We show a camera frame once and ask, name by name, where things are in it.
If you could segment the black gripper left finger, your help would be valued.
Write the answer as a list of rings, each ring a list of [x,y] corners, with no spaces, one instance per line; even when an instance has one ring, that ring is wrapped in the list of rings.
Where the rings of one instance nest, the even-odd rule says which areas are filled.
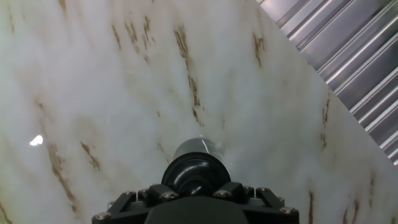
[[[108,205],[106,211],[94,215],[91,222],[92,224],[185,223],[187,219],[181,214],[184,206],[179,200],[186,196],[186,183],[161,183],[137,192],[123,192]]]

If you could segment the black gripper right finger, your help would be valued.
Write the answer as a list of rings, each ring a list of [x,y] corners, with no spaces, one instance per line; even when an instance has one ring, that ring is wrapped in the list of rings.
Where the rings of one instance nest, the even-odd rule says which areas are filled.
[[[285,206],[284,201],[267,187],[254,188],[228,182],[213,193],[213,198],[236,208],[233,214],[243,216],[248,223],[299,223],[299,211]]]

